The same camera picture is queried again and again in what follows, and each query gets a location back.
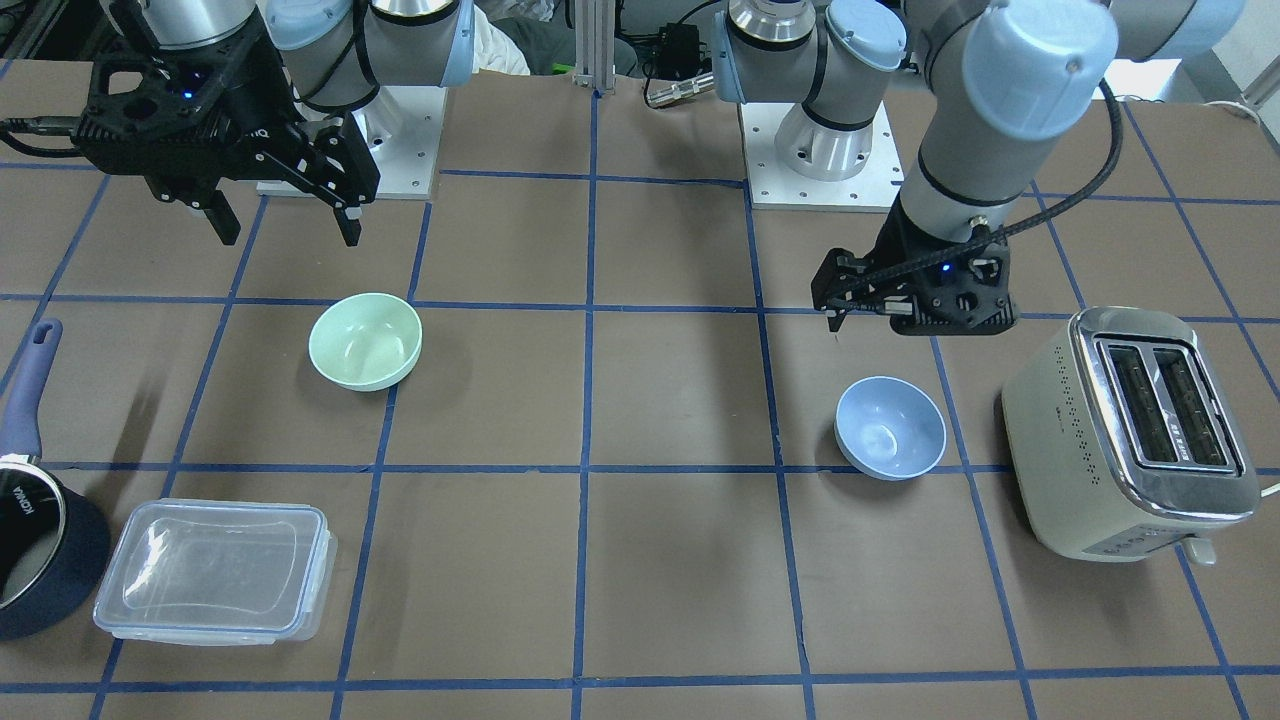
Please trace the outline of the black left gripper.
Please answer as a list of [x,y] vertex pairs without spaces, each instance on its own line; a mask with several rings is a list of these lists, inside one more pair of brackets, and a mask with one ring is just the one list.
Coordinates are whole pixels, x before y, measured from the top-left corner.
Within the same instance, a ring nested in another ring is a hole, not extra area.
[[900,201],[864,256],[831,249],[812,279],[812,306],[838,333],[852,311],[887,316],[904,336],[988,336],[1012,329],[1019,309],[1009,288],[1004,229],[964,222],[957,243],[924,232]]

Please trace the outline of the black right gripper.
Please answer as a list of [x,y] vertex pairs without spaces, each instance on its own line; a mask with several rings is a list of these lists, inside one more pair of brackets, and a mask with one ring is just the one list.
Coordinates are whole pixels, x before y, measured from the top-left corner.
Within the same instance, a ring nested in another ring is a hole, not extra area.
[[381,178],[352,113],[302,122],[265,35],[152,54],[114,38],[95,59],[76,147],[108,174],[142,176],[157,197],[180,199],[224,246],[237,245],[242,224],[216,187],[223,178],[319,199],[348,247]]

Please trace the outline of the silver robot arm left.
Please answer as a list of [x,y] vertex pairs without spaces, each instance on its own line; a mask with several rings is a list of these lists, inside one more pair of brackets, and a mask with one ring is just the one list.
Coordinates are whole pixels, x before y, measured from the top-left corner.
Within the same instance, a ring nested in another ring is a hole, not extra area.
[[[910,58],[936,101],[914,165],[865,255],[829,250],[810,283],[831,332],[876,313],[905,336],[1000,334],[1019,318],[1009,240],[1088,199],[1123,150],[1105,81],[1117,59],[1210,50],[1240,1],[727,1],[716,15],[716,92],[787,102],[804,132],[863,142]],[[1060,138],[1102,94],[1102,168],[1053,206],[1007,223]]]

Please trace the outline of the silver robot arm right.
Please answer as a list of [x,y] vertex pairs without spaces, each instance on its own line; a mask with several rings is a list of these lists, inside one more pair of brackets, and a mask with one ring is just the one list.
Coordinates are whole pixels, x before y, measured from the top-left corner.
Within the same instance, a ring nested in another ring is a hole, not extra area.
[[109,176],[205,215],[233,245],[221,181],[275,181],[328,205],[346,245],[380,172],[355,118],[388,86],[474,72],[471,1],[105,1],[73,146]]

